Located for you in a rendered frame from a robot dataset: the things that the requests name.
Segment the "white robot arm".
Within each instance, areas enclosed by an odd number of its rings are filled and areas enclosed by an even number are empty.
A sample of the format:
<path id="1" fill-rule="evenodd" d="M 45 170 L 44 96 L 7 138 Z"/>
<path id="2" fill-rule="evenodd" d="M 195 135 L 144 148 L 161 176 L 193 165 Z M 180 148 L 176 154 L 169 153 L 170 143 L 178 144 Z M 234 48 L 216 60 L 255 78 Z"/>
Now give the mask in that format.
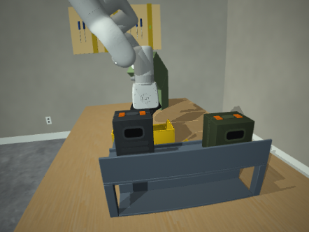
<path id="1" fill-rule="evenodd" d="M 102 42 L 112 60 L 122 68 L 132 67 L 134 76 L 131 80 L 154 82 L 152 47 L 140 46 L 126 32 L 138 24 L 138 17 L 127 0 L 68 1 L 87 28 Z M 111 17 L 117 10 L 120 11 Z"/>

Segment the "dark grey case with handle slot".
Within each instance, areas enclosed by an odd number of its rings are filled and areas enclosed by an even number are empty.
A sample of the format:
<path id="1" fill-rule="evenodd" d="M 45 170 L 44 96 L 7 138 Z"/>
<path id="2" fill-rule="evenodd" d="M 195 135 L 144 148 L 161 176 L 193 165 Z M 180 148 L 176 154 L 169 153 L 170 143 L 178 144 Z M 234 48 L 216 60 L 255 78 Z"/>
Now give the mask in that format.
<path id="1" fill-rule="evenodd" d="M 155 152 L 149 108 L 115 111 L 112 123 L 117 156 Z"/>

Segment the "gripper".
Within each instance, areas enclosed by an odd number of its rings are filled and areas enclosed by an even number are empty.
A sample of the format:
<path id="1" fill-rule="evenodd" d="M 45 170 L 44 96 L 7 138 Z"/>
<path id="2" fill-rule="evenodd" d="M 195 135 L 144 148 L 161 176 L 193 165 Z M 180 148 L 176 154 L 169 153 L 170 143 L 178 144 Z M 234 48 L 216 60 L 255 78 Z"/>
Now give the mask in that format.
<path id="1" fill-rule="evenodd" d="M 153 88 L 155 87 L 155 89 Z M 157 83 L 133 83 L 132 99 L 130 110 L 150 109 L 152 120 L 154 113 L 161 108 L 159 103 Z"/>

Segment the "dark green case with orange latches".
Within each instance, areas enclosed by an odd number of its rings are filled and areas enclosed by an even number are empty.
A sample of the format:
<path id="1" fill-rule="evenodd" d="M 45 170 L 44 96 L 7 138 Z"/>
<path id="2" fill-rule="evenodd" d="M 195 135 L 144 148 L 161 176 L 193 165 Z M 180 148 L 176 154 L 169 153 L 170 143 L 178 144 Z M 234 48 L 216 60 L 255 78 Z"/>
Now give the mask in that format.
<path id="1" fill-rule="evenodd" d="M 202 147 L 251 142 L 254 120 L 234 112 L 203 114 Z"/>

